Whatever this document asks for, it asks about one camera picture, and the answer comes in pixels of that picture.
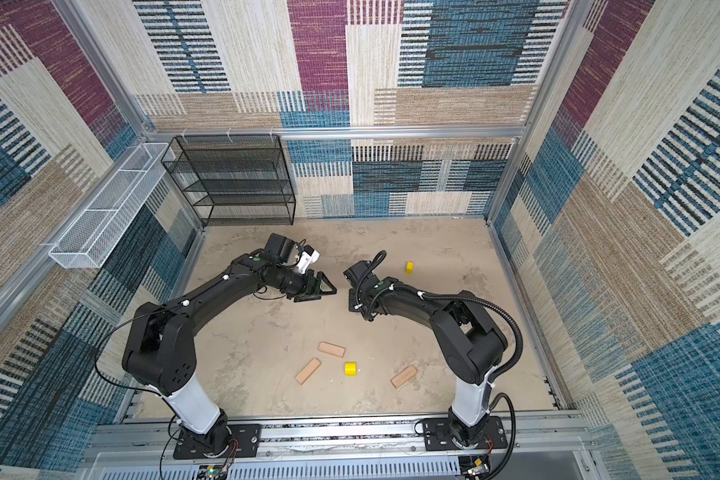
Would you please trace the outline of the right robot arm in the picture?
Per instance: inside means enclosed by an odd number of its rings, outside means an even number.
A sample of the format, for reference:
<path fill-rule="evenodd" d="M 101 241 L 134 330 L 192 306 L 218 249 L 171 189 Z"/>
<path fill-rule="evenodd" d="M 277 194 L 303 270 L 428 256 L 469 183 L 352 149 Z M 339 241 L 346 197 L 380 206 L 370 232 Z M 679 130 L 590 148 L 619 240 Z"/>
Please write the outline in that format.
<path fill-rule="evenodd" d="M 471 448 L 482 441 L 497 378 L 522 356 L 517 322 L 498 305 L 463 290 L 434 294 L 396 278 L 378 278 L 378 261 L 359 261 L 343 272 L 350 284 L 349 310 L 372 322 L 378 315 L 400 316 L 433 332 L 447 366 L 456 376 L 448 410 L 453 442 Z"/>

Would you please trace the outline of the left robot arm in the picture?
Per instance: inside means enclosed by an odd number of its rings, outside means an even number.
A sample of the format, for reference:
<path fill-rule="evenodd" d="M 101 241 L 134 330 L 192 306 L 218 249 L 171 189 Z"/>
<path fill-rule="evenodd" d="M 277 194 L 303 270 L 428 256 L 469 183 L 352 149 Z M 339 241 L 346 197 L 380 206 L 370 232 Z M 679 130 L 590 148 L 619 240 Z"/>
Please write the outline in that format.
<path fill-rule="evenodd" d="M 235 302 L 265 287 L 293 302 L 335 295 L 325 274 L 311 268 L 318 258 L 311 246 L 271 234 L 264 247 L 238 256 L 194 290 L 137 309 L 122 368 L 172 409 L 194 458 L 218 458 L 233 446 L 226 413 L 197 378 L 195 336 Z"/>

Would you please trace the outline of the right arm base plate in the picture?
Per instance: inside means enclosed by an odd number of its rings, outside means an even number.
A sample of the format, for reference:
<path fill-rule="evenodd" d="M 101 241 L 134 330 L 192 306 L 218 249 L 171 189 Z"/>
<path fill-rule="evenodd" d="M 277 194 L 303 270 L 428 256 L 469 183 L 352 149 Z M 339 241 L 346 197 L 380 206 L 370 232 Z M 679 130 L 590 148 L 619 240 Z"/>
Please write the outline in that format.
<path fill-rule="evenodd" d="M 457 417 L 429 417 L 414 424 L 414 432 L 424 439 L 427 451 L 506 449 L 508 430 L 498 416 L 484 416 L 467 426 Z"/>

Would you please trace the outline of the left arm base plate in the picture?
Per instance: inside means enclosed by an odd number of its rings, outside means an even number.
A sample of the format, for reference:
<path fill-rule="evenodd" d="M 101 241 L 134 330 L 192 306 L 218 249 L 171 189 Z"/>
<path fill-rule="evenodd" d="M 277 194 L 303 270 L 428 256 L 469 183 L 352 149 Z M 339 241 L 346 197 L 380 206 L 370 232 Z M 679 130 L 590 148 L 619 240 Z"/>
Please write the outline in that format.
<path fill-rule="evenodd" d="M 182 427 L 172 458 L 174 460 L 231 460 L 256 456 L 261 432 L 260 424 L 227 424 L 214 427 L 206 434 L 197 434 Z"/>

